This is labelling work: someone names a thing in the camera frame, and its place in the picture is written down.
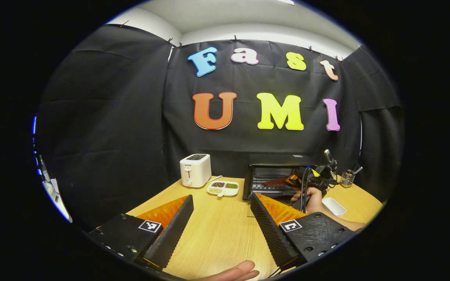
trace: white ceiling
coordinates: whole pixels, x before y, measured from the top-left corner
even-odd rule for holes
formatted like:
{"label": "white ceiling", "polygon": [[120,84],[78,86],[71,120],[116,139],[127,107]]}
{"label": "white ceiling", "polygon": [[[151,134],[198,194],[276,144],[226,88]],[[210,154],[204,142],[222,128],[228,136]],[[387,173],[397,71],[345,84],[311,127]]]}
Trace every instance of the white ceiling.
{"label": "white ceiling", "polygon": [[358,41],[305,4],[276,0],[150,0],[138,5],[168,21],[185,34],[202,28],[233,23],[265,23],[306,30],[354,50]]}

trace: black toaster oven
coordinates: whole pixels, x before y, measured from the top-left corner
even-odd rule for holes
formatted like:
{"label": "black toaster oven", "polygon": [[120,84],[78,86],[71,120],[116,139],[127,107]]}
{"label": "black toaster oven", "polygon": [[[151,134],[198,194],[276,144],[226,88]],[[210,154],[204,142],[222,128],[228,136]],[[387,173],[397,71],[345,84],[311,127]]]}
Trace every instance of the black toaster oven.
{"label": "black toaster oven", "polygon": [[266,187],[263,184],[294,174],[300,167],[315,168],[325,160],[307,155],[251,154],[244,180],[243,200],[249,200],[252,192],[268,197],[293,196],[296,191],[289,185]]}

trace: finger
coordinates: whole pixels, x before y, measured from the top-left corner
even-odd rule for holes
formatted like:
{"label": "finger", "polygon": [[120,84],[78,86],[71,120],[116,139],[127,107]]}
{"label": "finger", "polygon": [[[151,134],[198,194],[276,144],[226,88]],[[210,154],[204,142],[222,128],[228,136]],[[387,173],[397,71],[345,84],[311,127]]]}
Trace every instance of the finger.
{"label": "finger", "polygon": [[245,260],[231,269],[193,281],[232,281],[250,272],[253,268],[255,268],[255,263],[251,260]]}
{"label": "finger", "polygon": [[218,274],[206,276],[202,278],[192,279],[191,281],[232,281],[244,275],[244,272],[237,267],[225,270]]}
{"label": "finger", "polygon": [[255,278],[256,276],[258,276],[259,271],[257,270],[253,270],[251,272],[248,272],[247,274],[235,279],[234,281],[245,281],[245,280],[249,280],[251,278]]}
{"label": "finger", "polygon": [[238,269],[242,270],[244,273],[250,272],[255,268],[255,263],[251,260],[245,260],[242,263],[239,263],[237,266]]}

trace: white toaster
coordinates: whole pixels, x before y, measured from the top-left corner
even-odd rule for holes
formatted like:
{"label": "white toaster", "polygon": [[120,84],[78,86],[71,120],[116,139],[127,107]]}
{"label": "white toaster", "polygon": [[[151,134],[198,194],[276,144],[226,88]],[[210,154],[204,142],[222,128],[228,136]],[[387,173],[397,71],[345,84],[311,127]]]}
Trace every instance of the white toaster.
{"label": "white toaster", "polygon": [[209,154],[192,154],[180,160],[182,185],[203,187],[211,178],[211,157]]}

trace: white dish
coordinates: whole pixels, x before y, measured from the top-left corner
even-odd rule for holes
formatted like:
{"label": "white dish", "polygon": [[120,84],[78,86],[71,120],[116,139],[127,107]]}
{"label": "white dish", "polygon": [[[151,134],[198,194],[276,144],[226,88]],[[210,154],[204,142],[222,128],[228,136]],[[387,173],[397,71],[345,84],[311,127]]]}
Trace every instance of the white dish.
{"label": "white dish", "polygon": [[322,199],[322,203],[337,217],[346,213],[346,209],[331,197]]}
{"label": "white dish", "polygon": [[[223,183],[223,187],[213,187],[212,185],[214,183]],[[227,183],[231,183],[233,185],[237,185],[236,189],[228,189],[225,186]],[[218,189],[220,192],[212,192],[211,189]],[[235,196],[237,193],[239,193],[239,183],[236,183],[234,181],[223,181],[223,180],[214,180],[211,183],[209,183],[209,186],[206,189],[207,193],[216,195],[218,197],[222,196]]]}

